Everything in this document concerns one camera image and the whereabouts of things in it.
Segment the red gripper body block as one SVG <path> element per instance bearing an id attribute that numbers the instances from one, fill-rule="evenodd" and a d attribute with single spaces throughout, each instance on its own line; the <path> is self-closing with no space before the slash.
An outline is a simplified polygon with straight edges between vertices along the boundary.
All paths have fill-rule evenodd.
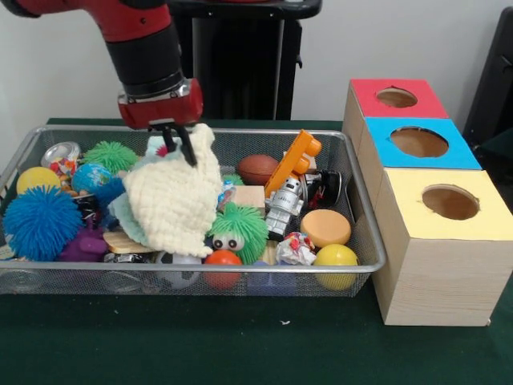
<path id="1" fill-rule="evenodd" d="M 195 123 L 203 114 L 204 103 L 198 80 L 185 79 L 174 91 L 146 99 L 135 99 L 121 91 L 118 107 L 129 128 L 146 129 L 165 122 L 179 125 Z"/>

